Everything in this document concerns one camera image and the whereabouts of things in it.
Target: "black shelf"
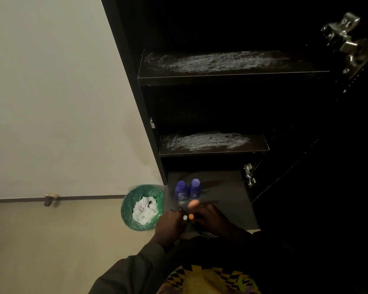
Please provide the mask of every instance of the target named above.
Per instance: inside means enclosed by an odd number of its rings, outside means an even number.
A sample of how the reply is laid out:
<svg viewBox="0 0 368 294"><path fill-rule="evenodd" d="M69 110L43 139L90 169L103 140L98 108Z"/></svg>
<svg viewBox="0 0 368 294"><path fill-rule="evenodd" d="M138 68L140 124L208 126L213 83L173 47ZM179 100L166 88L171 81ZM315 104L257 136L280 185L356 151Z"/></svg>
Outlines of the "black shelf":
<svg viewBox="0 0 368 294"><path fill-rule="evenodd" d="M174 189L179 180L190 184L192 179L201 181L201 203L212 203L236 226L245 230L259 229L254 211L240 170L230 171L199 171L193 173L169 172L168 188L164 194L164 211L183 208L188 212L190 198L178 201ZM193 225L187 226L187 232L197 231Z"/></svg>
<svg viewBox="0 0 368 294"><path fill-rule="evenodd" d="M204 132L162 135L160 157L265 152L269 147L263 134Z"/></svg>
<svg viewBox="0 0 368 294"><path fill-rule="evenodd" d="M329 68L304 52L180 53L144 51L138 82L145 86L323 78Z"/></svg>

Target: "purple bottle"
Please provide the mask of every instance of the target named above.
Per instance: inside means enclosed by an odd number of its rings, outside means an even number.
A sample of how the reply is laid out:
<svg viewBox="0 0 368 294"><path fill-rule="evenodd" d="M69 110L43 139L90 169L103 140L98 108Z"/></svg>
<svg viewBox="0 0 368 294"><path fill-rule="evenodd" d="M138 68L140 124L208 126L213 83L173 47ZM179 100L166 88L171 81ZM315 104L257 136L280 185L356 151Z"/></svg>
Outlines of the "purple bottle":
<svg viewBox="0 0 368 294"><path fill-rule="evenodd" d="M190 197L199 198L199 196L201 195L201 191L201 182L197 178L193 179L190 186Z"/></svg>
<svg viewBox="0 0 368 294"><path fill-rule="evenodd" d="M185 200L188 198L189 188L185 184L185 181L180 180L177 182L177 186L175 188L175 195L177 200Z"/></svg>

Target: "floor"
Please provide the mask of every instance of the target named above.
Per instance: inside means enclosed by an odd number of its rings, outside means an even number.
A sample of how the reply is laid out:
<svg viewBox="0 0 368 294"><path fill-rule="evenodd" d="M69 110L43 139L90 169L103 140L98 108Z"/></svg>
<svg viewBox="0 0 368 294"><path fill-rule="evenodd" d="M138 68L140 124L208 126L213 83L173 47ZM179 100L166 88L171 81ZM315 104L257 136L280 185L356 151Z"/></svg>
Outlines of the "floor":
<svg viewBox="0 0 368 294"><path fill-rule="evenodd" d="M122 200L0 203L0 293L88 293L154 234L125 226Z"/></svg>

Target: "person's left hand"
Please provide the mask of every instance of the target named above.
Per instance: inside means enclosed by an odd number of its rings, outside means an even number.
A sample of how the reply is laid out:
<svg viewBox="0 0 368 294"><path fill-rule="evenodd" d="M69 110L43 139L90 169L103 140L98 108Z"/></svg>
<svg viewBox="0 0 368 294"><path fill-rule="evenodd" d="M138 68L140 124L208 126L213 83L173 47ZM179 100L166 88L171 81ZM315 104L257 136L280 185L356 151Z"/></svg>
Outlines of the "person's left hand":
<svg viewBox="0 0 368 294"><path fill-rule="evenodd" d="M170 210L158 220L151 242L157 242L163 248L169 247L184 232L187 222L183 220L183 211Z"/></svg>

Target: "green trash can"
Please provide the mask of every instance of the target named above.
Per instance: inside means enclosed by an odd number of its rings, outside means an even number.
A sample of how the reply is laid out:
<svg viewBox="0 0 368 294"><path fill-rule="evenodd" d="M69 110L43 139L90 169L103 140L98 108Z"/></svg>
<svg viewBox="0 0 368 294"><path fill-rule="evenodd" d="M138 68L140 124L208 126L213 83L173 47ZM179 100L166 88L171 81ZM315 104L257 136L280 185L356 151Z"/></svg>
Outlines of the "green trash can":
<svg viewBox="0 0 368 294"><path fill-rule="evenodd" d="M139 224L132 218L133 208L137 201L140 201L143 197L154 197L157 201L158 213L145 225ZM132 189L123 200L121 205L121 218L124 223L133 230L145 231L154 228L157 225L158 219L164 212L164 193L160 188L152 185L140 185Z"/></svg>

